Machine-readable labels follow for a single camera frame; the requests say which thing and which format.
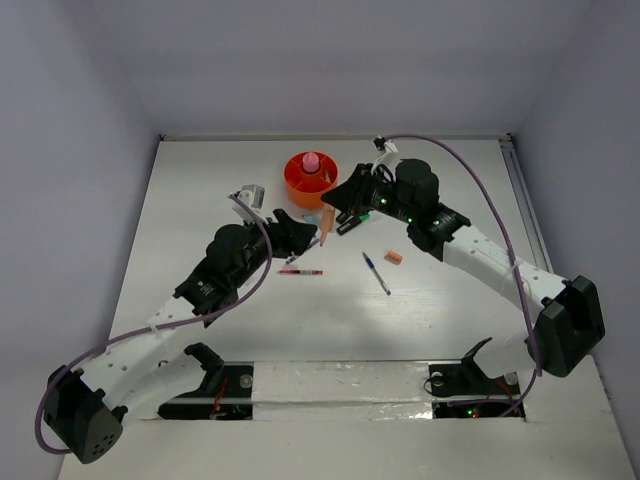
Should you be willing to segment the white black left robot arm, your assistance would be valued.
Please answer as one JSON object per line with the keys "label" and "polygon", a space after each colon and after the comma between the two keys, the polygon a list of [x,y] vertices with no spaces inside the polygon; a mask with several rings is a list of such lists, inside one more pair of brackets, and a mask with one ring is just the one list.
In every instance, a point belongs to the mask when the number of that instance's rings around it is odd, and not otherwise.
{"label": "white black left robot arm", "polygon": [[262,286],[276,259],[307,250],[316,228],[284,210],[264,219],[241,206],[243,221],[214,234],[204,258],[154,319],[110,338],[55,370],[34,420],[38,446],[92,463],[125,426],[190,390],[215,392],[224,362],[204,342],[207,327]]}

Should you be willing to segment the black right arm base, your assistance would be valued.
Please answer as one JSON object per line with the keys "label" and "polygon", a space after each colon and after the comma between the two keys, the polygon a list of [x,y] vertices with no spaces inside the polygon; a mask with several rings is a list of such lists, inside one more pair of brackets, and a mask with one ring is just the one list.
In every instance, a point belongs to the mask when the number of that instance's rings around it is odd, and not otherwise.
{"label": "black right arm base", "polygon": [[507,382],[505,375],[490,379],[476,364],[476,354],[490,340],[480,341],[457,362],[429,366],[423,390],[433,399],[436,419],[525,417],[524,408],[518,406],[518,378],[513,384]]}

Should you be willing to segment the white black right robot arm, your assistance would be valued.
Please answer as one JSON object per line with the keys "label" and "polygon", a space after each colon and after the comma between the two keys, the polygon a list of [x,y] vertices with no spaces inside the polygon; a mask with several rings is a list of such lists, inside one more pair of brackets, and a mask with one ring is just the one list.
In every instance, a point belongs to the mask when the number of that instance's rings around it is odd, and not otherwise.
{"label": "white black right robot arm", "polygon": [[482,392],[498,376],[535,367],[564,378],[605,335],[595,284],[573,280],[511,259],[462,214],[439,199],[439,179],[419,159],[404,159],[389,180],[370,164],[322,196],[323,202],[352,215],[376,211],[406,224],[412,243],[436,260],[473,276],[528,313],[522,334],[492,341],[460,368],[462,384]]}

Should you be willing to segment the orange translucent highlighter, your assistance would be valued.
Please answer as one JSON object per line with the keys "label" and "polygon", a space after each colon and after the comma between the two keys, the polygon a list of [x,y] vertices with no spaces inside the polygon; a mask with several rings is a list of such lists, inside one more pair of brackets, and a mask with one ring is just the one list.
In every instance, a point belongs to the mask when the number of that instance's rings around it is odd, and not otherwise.
{"label": "orange translucent highlighter", "polygon": [[331,233],[335,220],[335,208],[329,204],[325,204],[320,221],[320,246],[323,246]]}

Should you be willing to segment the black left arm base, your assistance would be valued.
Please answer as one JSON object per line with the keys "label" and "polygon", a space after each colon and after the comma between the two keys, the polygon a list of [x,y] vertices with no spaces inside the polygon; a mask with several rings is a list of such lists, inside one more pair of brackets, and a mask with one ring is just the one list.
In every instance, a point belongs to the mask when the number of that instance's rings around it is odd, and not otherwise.
{"label": "black left arm base", "polygon": [[163,420],[243,421],[253,418],[253,363],[226,363],[204,343],[185,348],[199,364],[198,386],[159,406]]}

